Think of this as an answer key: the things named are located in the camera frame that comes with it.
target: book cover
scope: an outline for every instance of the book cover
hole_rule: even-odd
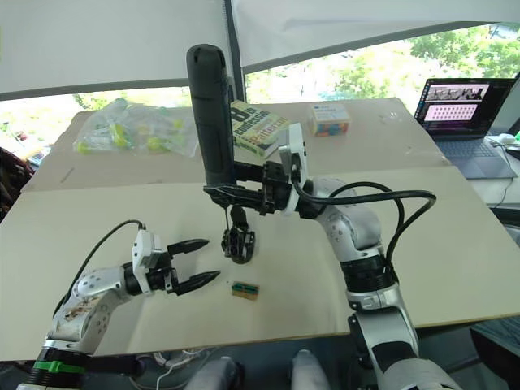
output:
[[[278,148],[289,126],[288,119],[240,100],[231,103],[231,118],[235,145],[262,158]]]

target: window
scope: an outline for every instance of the window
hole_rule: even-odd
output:
[[[250,103],[398,97],[415,112],[430,77],[515,77],[520,24],[503,23],[373,45],[245,76]]]
[[[189,87],[74,93],[0,102],[0,146],[21,158],[42,157],[67,130],[76,113],[98,110],[116,98],[149,106],[191,106]]]

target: small circuit board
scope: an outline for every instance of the small circuit board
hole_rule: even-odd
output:
[[[255,284],[249,284],[245,282],[235,282],[231,286],[232,294],[236,297],[242,297],[256,301],[258,298],[258,290],[260,288]]]

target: colorful box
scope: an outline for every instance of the colorful box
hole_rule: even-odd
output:
[[[350,115],[339,103],[313,104],[310,111],[310,131],[315,136],[345,134],[349,129]]]

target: laptop keyboard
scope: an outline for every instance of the laptop keyboard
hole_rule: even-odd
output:
[[[447,158],[495,157],[496,152],[482,140],[476,141],[442,141],[436,142]]]

